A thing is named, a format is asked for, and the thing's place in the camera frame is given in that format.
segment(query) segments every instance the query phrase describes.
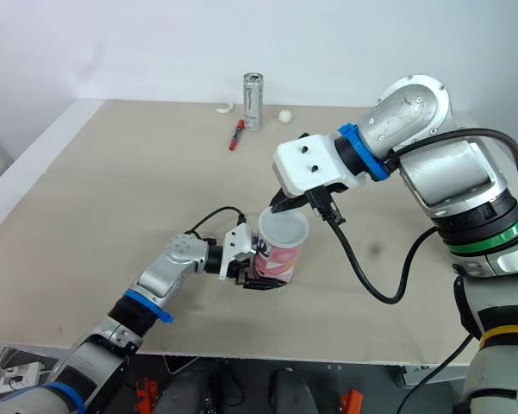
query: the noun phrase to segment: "yellow ring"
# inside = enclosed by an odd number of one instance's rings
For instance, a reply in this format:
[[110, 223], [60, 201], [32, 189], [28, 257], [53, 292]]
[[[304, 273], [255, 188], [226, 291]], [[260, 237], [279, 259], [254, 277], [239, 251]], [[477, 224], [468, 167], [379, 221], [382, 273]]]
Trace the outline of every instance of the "yellow ring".
[[487, 342], [490, 338], [502, 334], [518, 334], [518, 325], [503, 325], [496, 326], [495, 328], [487, 330], [483, 336], [481, 336], [481, 341], [479, 342], [479, 348], [483, 349], [484, 343]]

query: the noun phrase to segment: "black cable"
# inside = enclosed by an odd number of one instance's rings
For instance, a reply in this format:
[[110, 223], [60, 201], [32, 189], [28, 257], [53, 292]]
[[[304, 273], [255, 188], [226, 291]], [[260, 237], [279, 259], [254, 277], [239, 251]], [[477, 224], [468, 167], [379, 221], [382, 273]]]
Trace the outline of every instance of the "black cable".
[[190, 234], [195, 235], [195, 237], [197, 237], [199, 240], [201, 240], [201, 236], [200, 236], [200, 235], [199, 235], [199, 233], [197, 233], [195, 230], [192, 230], [192, 231], [190, 232]]
[[395, 151], [394, 153], [389, 154], [386, 159], [386, 164], [389, 168], [396, 168], [398, 164], [398, 160], [403, 155], [415, 151], [416, 149], [426, 147], [427, 145], [433, 145], [437, 142], [455, 140], [457, 138], [466, 138], [471, 136], [484, 136], [487, 138], [492, 138], [503, 143], [511, 152], [511, 155], [514, 157], [515, 167], [517, 168], [517, 178], [518, 178], [518, 144], [515, 140], [503, 132], [496, 131], [494, 129], [487, 128], [468, 128], [468, 129], [458, 129], [456, 131], [445, 132], [442, 134], [430, 136], [424, 140], [414, 142], [413, 144], [409, 144], [406, 147]]
[[221, 366], [221, 368], [228, 374], [228, 376], [230, 377], [232, 382], [234, 382], [235, 386], [237, 386], [238, 389], [240, 390], [240, 400], [237, 403], [232, 403], [232, 404], [222, 403], [222, 404], [226, 407], [239, 407], [240, 405], [242, 405], [245, 402], [245, 392], [243, 391], [243, 386], [241, 385], [240, 381], [235, 376], [234, 371], [232, 371], [232, 368], [230, 368], [227, 364], [223, 364], [220, 361], [217, 361], [217, 360], [212, 360], [212, 361]]
[[403, 298], [404, 293], [406, 292], [406, 285], [408, 284], [408, 276], [410, 267], [412, 265], [412, 260], [414, 259], [415, 252], [420, 247], [420, 245], [427, 239], [431, 234], [435, 233], [437, 229], [432, 227], [431, 229], [424, 232], [420, 235], [415, 241], [408, 254], [406, 254], [406, 259], [404, 260], [403, 271], [400, 277], [400, 283], [398, 284], [398, 289], [396, 290], [395, 296], [392, 298], [383, 295], [383, 293], [379, 292], [371, 283], [368, 278], [366, 278], [362, 267], [360, 267], [359, 261], [356, 259], [354, 255], [353, 248], [349, 244], [348, 240], [345, 237], [345, 234], [341, 231], [339, 225], [332, 220], [328, 220], [329, 226], [334, 231], [335, 235], [339, 239], [343, 249], [345, 250], [346, 257], [348, 261], [351, 262], [351, 266], [353, 267], [354, 272], [358, 276], [360, 283], [364, 285], [365, 289], [371, 293], [376, 299], [380, 300], [384, 304], [396, 304]]
[[195, 234], [196, 229], [198, 229], [199, 226], [201, 226], [203, 223], [205, 223], [207, 220], [209, 220], [212, 216], [220, 213], [221, 211], [225, 211], [225, 210], [232, 210], [232, 211], [235, 211], [236, 213], [238, 213], [238, 224], [245, 222], [245, 214], [240, 209], [238, 209], [236, 207], [232, 207], [231, 205], [226, 205], [224, 207], [221, 207], [220, 209], [216, 209], [215, 211], [210, 212], [207, 216], [202, 218], [195, 226], [193, 226], [188, 231], [185, 231], [185, 234], [187, 234], [187, 235]]
[[412, 388], [408, 394], [406, 394], [406, 397], [404, 397], [403, 401], [398, 406], [398, 409], [396, 410], [396, 414], [400, 414], [403, 410], [404, 405], [406, 404], [406, 401], [412, 396], [414, 392], [420, 389], [420, 387], [427, 384], [436, 374], [438, 374], [440, 371], [446, 368], [446, 366], [452, 362], [458, 355], [462, 353], [462, 351], [469, 345], [469, 342], [471, 342], [471, 339], [473, 339], [473, 335], [469, 334], [462, 343], [459, 344], [459, 347], [452, 352], [452, 354], [446, 358], [442, 363], [436, 367], [429, 375], [427, 375], [424, 379], [422, 379], [414, 388]]

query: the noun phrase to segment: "pink cup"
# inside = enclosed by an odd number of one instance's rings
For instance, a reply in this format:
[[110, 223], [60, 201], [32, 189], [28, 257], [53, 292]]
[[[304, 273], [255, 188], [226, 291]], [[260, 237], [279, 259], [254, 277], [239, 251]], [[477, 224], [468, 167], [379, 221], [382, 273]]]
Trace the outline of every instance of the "pink cup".
[[309, 222], [297, 210], [272, 214], [268, 207], [259, 217], [259, 241], [253, 261], [255, 278], [289, 283], [301, 245], [309, 235]]

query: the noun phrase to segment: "energy drink can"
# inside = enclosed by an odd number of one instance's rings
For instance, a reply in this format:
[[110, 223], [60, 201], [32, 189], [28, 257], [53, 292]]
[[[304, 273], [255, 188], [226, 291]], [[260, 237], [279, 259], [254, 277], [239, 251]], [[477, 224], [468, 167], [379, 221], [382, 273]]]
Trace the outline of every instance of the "energy drink can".
[[265, 80], [260, 73], [243, 76], [243, 104], [245, 129], [256, 131], [262, 126], [262, 88]]

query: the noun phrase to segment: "beige tabletop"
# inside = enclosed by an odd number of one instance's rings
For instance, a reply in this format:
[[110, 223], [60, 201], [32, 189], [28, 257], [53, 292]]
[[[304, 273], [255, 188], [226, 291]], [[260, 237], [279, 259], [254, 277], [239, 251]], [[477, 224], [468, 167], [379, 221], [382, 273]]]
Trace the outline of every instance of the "beige tabletop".
[[[278, 189], [271, 158], [302, 132], [332, 132], [360, 108], [265, 108], [265, 125], [228, 151], [240, 116], [206, 103], [108, 101], [0, 225], [0, 342], [69, 347], [109, 311], [174, 235], [213, 209], [244, 210], [256, 229]], [[398, 176], [336, 196], [342, 226], [371, 282], [396, 290], [410, 245], [430, 222]], [[243, 290], [215, 275], [187, 279], [173, 324], [142, 351], [315, 361], [442, 361], [465, 338], [442, 243], [421, 247], [400, 304], [371, 297], [331, 229], [303, 213], [310, 235], [290, 285]], [[229, 212], [203, 236], [235, 224]], [[457, 362], [468, 363], [472, 344]]]

